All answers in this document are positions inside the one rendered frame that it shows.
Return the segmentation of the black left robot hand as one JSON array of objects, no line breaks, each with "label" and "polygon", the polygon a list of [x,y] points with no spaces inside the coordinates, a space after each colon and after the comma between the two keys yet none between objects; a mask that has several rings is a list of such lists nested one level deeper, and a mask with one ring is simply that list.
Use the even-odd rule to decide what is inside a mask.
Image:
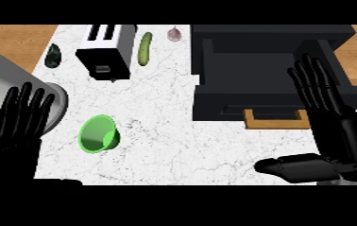
[{"label": "black left robot hand", "polygon": [[13,86],[0,107],[0,187],[3,186],[81,186],[78,180],[37,179],[41,136],[54,95],[44,89],[32,92],[32,83]]}]

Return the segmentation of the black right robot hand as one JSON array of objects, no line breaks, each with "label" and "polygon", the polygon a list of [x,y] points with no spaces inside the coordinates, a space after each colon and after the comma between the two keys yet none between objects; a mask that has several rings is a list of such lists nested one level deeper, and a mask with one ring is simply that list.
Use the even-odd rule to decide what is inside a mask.
[{"label": "black right robot hand", "polygon": [[267,158],[253,169],[287,183],[311,183],[335,173],[357,173],[357,111],[343,103],[318,58],[304,54],[287,73],[308,114],[318,154]]}]

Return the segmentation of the green cup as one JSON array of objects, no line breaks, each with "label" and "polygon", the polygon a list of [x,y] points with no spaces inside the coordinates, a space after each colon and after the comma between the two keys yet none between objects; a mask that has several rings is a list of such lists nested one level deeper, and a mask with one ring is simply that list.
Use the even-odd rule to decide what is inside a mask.
[{"label": "green cup", "polygon": [[84,124],[78,134],[78,144],[85,153],[110,150],[119,143],[119,132],[112,118],[98,114]]}]

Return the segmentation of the dark grey drawer front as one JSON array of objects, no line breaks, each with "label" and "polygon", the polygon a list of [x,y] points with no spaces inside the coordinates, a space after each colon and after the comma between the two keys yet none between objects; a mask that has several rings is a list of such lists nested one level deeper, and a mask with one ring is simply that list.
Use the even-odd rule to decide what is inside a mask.
[{"label": "dark grey drawer front", "polygon": [[295,119],[299,109],[304,109],[304,105],[292,84],[280,88],[194,87],[193,121],[243,121],[243,110],[250,110],[256,119],[289,120]]}]

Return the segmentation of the dark grey open drawer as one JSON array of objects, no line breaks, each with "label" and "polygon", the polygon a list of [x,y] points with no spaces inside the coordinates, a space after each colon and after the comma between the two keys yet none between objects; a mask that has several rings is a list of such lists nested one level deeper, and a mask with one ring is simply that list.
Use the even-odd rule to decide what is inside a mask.
[{"label": "dark grey open drawer", "polygon": [[287,69],[308,54],[321,61],[343,103],[357,109],[357,86],[335,56],[354,34],[349,25],[193,25],[191,73],[199,76],[197,85],[293,85]]}]

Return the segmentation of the dark green avocado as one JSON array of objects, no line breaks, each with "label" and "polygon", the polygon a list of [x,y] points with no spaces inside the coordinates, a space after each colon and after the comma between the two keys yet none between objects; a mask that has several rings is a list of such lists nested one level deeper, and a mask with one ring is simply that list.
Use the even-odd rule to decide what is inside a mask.
[{"label": "dark green avocado", "polygon": [[48,51],[44,58],[44,66],[47,68],[56,68],[62,62],[62,52],[59,46],[53,43],[48,47]]}]

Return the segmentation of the black and white toaster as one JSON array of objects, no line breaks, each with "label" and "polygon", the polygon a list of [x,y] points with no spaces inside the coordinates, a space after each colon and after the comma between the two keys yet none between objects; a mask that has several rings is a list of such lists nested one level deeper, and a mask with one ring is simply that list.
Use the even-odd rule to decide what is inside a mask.
[{"label": "black and white toaster", "polygon": [[96,80],[129,78],[135,25],[88,25],[75,56]]}]

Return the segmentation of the green cucumber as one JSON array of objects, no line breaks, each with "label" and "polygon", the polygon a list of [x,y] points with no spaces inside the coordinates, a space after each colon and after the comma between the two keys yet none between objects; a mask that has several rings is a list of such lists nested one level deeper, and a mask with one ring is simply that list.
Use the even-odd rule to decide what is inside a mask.
[{"label": "green cucumber", "polygon": [[140,39],[138,47],[138,65],[144,66],[149,63],[149,47],[152,42],[152,33],[146,32]]}]

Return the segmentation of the pale pink garlic bulb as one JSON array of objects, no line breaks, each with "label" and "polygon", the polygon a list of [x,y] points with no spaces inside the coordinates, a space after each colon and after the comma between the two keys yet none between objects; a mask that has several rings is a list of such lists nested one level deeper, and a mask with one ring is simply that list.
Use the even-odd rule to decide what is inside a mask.
[{"label": "pale pink garlic bulb", "polygon": [[168,32],[166,32],[166,38],[172,42],[178,42],[181,40],[181,32],[177,27],[174,27]]}]

